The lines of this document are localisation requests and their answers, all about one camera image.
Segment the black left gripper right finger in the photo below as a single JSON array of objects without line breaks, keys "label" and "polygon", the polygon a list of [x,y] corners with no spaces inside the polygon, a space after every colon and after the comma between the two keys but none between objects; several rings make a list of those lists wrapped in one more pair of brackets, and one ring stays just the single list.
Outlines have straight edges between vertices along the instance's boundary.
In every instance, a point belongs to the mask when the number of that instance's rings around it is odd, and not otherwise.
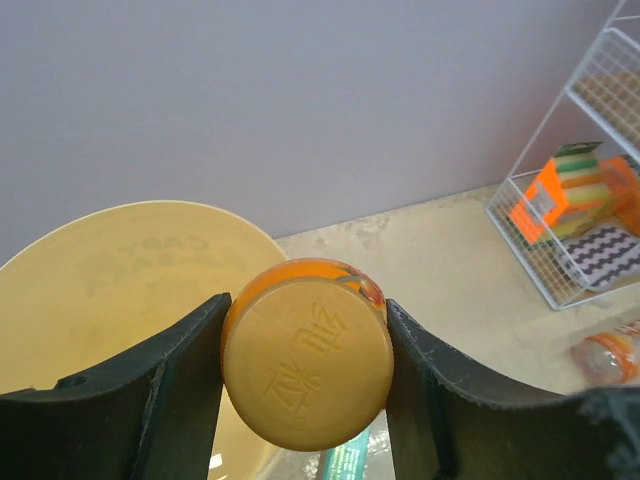
[{"label": "black left gripper right finger", "polygon": [[638,388],[555,394],[468,357],[393,299],[387,312],[396,478],[638,478]]}]

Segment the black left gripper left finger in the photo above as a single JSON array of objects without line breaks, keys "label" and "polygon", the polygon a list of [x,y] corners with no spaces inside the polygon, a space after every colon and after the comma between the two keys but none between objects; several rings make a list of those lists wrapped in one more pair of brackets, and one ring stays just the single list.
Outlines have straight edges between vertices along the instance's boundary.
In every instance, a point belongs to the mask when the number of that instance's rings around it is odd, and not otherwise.
[{"label": "black left gripper left finger", "polygon": [[51,390],[1,397],[4,479],[204,479],[231,305],[213,296],[166,330]]}]

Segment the orange juice bottle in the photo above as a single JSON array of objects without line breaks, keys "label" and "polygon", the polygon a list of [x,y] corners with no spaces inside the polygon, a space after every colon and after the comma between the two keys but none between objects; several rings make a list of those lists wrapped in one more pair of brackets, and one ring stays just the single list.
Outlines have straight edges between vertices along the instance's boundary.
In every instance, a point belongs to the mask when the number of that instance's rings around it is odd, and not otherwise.
[{"label": "orange juice bottle", "polygon": [[336,447],[385,408],[394,375],[386,298],[344,262],[282,262],[233,300],[220,360],[230,402],[255,434],[293,451]]}]

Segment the yellow plastic bin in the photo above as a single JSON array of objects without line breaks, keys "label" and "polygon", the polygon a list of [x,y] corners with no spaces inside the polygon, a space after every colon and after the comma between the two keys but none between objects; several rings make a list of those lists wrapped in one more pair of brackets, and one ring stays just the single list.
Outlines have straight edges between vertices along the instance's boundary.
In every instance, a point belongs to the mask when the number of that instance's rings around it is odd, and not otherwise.
[{"label": "yellow plastic bin", "polygon": [[[1,269],[1,397],[51,390],[215,295],[232,300],[284,257],[250,222],[192,202],[140,202],[73,221]],[[278,453],[244,425],[222,387],[204,479],[261,479]]]}]

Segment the teal rectangular box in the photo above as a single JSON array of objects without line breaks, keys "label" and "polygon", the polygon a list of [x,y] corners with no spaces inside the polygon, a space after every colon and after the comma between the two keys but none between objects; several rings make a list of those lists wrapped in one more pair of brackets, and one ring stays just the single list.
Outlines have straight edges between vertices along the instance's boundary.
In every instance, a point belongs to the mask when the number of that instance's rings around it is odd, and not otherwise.
[{"label": "teal rectangular box", "polygon": [[362,480],[371,427],[349,441],[325,452],[320,468],[321,480]]}]

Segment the orange label clear bottle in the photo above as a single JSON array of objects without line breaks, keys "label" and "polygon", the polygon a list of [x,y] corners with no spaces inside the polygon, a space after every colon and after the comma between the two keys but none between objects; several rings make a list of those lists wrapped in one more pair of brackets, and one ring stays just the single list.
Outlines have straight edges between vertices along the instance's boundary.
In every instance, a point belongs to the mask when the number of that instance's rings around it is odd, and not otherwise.
[{"label": "orange label clear bottle", "polygon": [[639,377],[639,320],[584,338],[571,348],[592,385],[622,385]]}]

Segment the purple wavy pattern pouch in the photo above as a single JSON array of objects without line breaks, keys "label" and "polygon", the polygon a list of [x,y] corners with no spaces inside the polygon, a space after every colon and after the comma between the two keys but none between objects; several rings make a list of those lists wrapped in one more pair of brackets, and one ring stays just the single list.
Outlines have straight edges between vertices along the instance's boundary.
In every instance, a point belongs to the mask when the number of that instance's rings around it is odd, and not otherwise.
[{"label": "purple wavy pattern pouch", "polygon": [[639,238],[613,224],[564,240],[555,258],[564,272],[588,291],[602,292],[639,274]]}]

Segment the sponge pack bottom shelf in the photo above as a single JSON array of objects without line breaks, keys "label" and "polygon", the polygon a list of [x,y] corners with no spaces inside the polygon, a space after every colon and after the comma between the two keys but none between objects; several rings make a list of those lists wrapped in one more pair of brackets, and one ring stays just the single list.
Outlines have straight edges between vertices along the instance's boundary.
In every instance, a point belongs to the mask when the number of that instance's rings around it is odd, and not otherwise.
[{"label": "sponge pack bottom shelf", "polygon": [[596,141],[560,147],[511,209],[508,218],[528,244],[570,237],[612,209],[595,153],[599,146]]}]

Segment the orange box bottom shelf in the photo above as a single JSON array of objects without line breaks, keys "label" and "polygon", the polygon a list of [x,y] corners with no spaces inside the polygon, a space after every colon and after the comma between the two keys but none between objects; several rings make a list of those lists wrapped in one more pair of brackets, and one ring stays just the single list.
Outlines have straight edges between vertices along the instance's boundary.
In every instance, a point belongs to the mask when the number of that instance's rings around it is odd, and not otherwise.
[{"label": "orange box bottom shelf", "polygon": [[601,160],[604,182],[613,198],[612,212],[625,228],[639,236],[639,166],[629,155]]}]

